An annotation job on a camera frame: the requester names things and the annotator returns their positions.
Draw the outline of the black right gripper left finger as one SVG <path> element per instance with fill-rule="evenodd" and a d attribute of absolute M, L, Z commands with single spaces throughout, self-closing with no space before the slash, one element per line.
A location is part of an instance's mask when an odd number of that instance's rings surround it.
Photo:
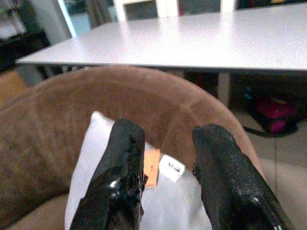
<path fill-rule="evenodd" d="M 145 132 L 122 118 L 111 129 L 84 198 L 70 224 L 71 230 L 137 230 L 143 215 L 142 192 Z"/>

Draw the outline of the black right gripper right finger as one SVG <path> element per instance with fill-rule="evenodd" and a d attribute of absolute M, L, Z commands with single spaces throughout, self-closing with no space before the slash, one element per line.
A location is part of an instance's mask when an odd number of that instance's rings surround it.
<path fill-rule="evenodd" d="M 293 225 L 233 135 L 208 124 L 192 131 L 201 200 L 214 230 L 291 230 Z"/>

